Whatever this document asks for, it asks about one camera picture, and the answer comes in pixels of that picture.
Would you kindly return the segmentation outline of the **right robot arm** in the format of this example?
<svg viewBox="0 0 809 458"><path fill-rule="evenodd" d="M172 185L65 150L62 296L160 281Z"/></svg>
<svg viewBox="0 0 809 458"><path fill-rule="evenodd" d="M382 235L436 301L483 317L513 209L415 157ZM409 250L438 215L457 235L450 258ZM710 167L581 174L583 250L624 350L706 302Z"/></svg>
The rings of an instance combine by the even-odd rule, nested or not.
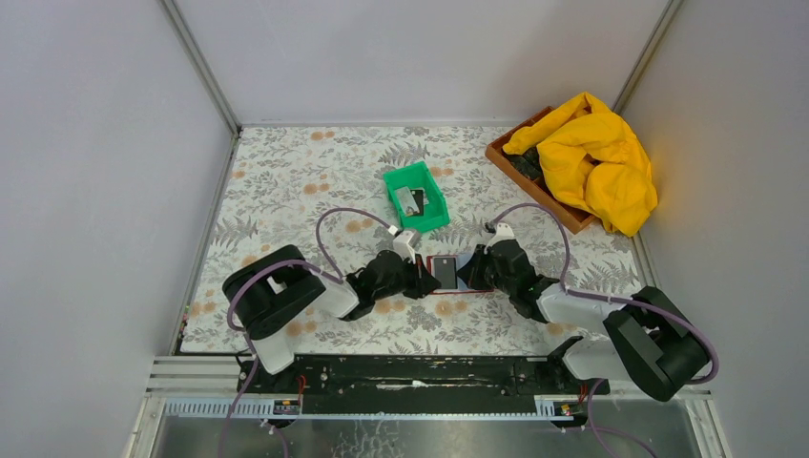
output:
<svg viewBox="0 0 809 458"><path fill-rule="evenodd" d="M550 353L547 378L556 391L570 393L596 379L627 381L666 402L684 385L716 375L716 350L655 287L628 298L574 290L538 274L515 239L478 245L457 277L475 290L504 293L527 319L597 334L571 338Z"/></svg>

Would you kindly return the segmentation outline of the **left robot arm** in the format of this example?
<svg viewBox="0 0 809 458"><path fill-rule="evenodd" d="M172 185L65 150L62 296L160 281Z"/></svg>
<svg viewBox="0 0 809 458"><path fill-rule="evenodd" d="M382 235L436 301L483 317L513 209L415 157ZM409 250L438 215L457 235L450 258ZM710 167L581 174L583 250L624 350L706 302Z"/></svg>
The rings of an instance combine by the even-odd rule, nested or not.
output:
<svg viewBox="0 0 809 458"><path fill-rule="evenodd" d="M230 303L228 323L246 334L248 349L259 361L259 379L283 392L295 382L297 370L285 327L300 313L312 308L353 322L380 300L397 295L418 300L440 285L419 254L383 250L338 282L308 262L297 246L286 245L230 275L222 292Z"/></svg>

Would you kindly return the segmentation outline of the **black VIP credit card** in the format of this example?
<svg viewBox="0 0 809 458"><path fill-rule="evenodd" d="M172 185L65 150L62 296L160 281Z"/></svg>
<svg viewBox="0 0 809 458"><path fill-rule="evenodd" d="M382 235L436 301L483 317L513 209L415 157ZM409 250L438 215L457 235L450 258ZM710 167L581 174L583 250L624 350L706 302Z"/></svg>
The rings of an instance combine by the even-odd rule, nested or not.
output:
<svg viewBox="0 0 809 458"><path fill-rule="evenodd" d="M406 214L409 217L421 217L425 213L425 191L423 189L411 189L409 191L410 201L406 207Z"/></svg>

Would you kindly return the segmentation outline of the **dark grey credit card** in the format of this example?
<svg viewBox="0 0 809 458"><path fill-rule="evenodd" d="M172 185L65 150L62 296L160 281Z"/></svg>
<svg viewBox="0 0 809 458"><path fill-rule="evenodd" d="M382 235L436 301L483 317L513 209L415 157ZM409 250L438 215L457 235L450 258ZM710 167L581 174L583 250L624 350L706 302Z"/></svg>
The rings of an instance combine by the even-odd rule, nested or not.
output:
<svg viewBox="0 0 809 458"><path fill-rule="evenodd" d="M432 275L443 290L458 288L456 260L454 256L437 256L432 259Z"/></svg>

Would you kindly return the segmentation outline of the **red leather card holder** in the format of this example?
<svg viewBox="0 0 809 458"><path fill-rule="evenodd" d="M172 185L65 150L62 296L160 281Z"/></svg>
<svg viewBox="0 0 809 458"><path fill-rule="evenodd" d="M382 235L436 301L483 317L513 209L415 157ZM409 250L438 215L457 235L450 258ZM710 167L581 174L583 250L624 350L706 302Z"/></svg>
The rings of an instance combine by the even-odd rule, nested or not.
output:
<svg viewBox="0 0 809 458"><path fill-rule="evenodd" d="M428 256L426 258L426 267L427 267L429 273L432 275L432 259L434 257L437 257L437 256L454 256L454 257L457 258L456 266L457 266L457 271L458 271L469 260L471 255L472 255L471 253L464 253L464 254ZM469 290L458 279L458 288L456 290L443 290L443 289L441 289L439 287L434 292L432 292L431 295L454 295L454 294L477 294L477 293L489 293L489 290Z"/></svg>

